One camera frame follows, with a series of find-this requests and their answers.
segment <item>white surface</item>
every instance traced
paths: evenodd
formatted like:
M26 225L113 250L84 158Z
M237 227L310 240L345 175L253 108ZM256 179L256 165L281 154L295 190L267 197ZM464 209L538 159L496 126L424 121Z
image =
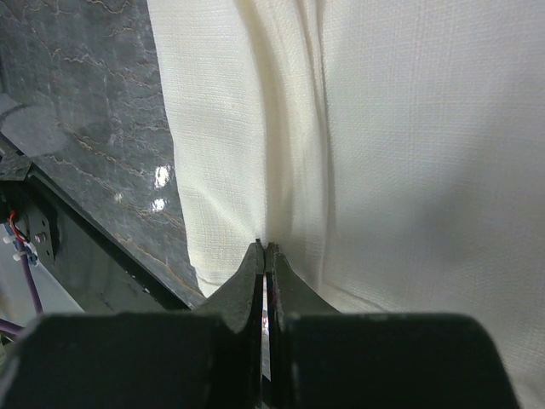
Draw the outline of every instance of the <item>white surface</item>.
M6 234L3 225L0 225L0 232ZM36 313L23 267L12 257L15 252L11 243L0 244L0 315L5 320L26 326ZM83 312L43 266L31 267L31 272L44 313Z
M476 317L544 407L545 3L148 4L203 292L276 240L343 311Z

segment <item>red wire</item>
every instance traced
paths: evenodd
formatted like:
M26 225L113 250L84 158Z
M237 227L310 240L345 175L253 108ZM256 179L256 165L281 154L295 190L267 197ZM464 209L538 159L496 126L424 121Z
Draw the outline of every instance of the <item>red wire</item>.
M14 217L15 217L15 210L12 210L11 213L9 213L9 226L11 227L11 230L14 232L15 237L19 241L25 243L26 242L25 238L20 235L19 230L17 230L17 228L14 225Z

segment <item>cream fabric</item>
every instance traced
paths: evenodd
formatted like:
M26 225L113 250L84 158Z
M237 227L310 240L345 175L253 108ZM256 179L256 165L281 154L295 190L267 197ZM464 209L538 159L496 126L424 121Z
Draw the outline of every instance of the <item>cream fabric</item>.
M545 407L545 3L148 5L203 293L275 240L343 311L471 314Z

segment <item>marble tabletop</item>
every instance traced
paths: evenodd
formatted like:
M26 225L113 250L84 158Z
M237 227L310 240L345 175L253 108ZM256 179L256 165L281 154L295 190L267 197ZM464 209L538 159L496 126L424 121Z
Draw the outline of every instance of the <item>marble tabletop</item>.
M0 131L190 307L146 0L0 0Z

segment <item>gray marble surface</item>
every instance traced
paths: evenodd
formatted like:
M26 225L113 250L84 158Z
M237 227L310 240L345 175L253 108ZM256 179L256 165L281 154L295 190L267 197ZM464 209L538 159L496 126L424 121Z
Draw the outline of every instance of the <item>gray marble surface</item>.
M146 0L0 0L0 130L191 307Z

